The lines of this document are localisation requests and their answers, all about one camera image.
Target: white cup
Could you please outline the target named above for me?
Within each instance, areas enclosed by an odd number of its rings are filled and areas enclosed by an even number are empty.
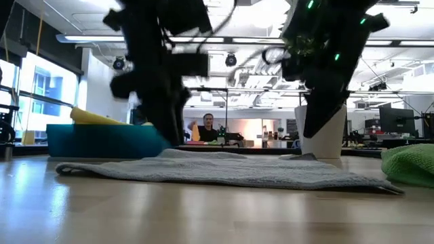
[[[342,105],[342,108],[312,138],[303,136],[306,111],[307,106],[295,108],[302,153],[313,153],[318,159],[339,159],[347,106]]]

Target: table surface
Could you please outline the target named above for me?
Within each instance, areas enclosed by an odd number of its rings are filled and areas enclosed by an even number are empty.
[[[385,179],[379,159],[329,161]],[[0,243],[432,243],[434,190],[405,196],[58,176],[0,162]]]

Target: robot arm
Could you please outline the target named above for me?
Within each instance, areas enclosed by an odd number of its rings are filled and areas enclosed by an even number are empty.
[[[310,90],[304,136],[314,136],[349,97],[347,90],[370,33],[388,27],[382,15],[366,11],[378,0],[291,0],[283,78],[301,80]],[[172,145],[182,144],[182,110],[190,97],[183,75],[208,75],[205,54],[172,54],[166,31],[178,35],[212,27],[202,0],[118,0],[120,12],[111,11],[104,23],[123,31],[133,71],[112,80],[116,97],[135,91],[138,107]]]

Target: gray towel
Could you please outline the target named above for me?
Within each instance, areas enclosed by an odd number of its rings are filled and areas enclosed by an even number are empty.
[[[294,159],[252,159],[226,152],[187,152],[167,149],[158,157],[100,165],[60,163],[60,175],[73,170],[91,171],[120,180],[190,182],[263,188],[317,190],[339,187],[373,187],[403,191],[387,181],[343,171],[312,156]]]

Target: person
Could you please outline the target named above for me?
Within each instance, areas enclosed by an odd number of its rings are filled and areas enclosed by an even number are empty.
[[[214,116],[210,113],[207,113],[203,116],[203,125],[198,126],[200,140],[202,142],[212,142],[217,140],[218,132],[215,129],[212,129],[212,123],[214,122]],[[188,129],[193,130],[193,126],[197,123],[197,121],[193,121],[189,124]]]

